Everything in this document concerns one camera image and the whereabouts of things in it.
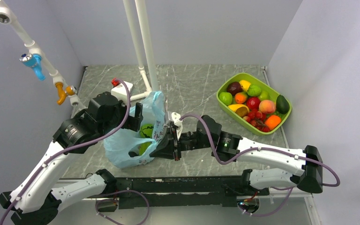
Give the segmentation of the light blue plastic bag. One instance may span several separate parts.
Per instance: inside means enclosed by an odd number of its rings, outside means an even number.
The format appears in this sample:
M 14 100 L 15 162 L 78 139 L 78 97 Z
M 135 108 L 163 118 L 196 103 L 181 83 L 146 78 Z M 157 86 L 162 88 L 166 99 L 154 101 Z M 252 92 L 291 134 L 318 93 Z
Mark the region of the light blue plastic bag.
M 165 96 L 163 92 L 151 92 L 140 103 L 142 104 L 143 115 L 141 126 L 153 124 L 153 137 L 140 137 L 140 129 L 138 131 L 120 129 L 103 140 L 106 158 L 120 169 L 145 165 L 151 162 L 154 158 L 150 157 L 149 154 L 156 149 L 164 134 Z M 145 142 L 151 142 L 151 145 L 139 156 L 139 146 Z

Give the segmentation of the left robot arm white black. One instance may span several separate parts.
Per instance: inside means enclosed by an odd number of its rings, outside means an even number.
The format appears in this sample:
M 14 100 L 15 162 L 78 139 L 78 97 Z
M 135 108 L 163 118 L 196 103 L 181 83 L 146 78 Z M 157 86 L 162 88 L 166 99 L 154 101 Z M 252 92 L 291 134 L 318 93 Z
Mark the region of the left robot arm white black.
M 54 185 L 90 146 L 121 128 L 137 131 L 143 120 L 143 105 L 135 105 L 134 115 L 129 111 L 129 104 L 103 92 L 90 100 L 87 108 L 64 121 L 24 182 L 13 191 L 0 194 L 5 216 L 10 216 L 16 225 L 46 225 L 64 208 L 86 197 L 112 196 L 117 181 L 106 169 L 65 187 Z

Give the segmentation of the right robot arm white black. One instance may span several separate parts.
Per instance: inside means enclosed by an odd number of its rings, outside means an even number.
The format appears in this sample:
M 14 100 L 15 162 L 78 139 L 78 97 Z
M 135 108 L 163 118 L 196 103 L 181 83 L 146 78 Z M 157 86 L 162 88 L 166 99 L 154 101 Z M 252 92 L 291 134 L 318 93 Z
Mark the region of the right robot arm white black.
M 323 162 L 316 147 L 290 149 L 252 141 L 222 131 L 221 124 L 208 115 L 195 115 L 196 130 L 183 133 L 182 120 L 186 117 L 174 112 L 165 120 L 164 136 L 150 157 L 178 161 L 184 151 L 211 148 L 212 156 L 221 165 L 253 162 L 270 166 L 266 170 L 244 170 L 239 184 L 246 195 L 265 188 L 287 187 L 312 194 L 323 192 Z

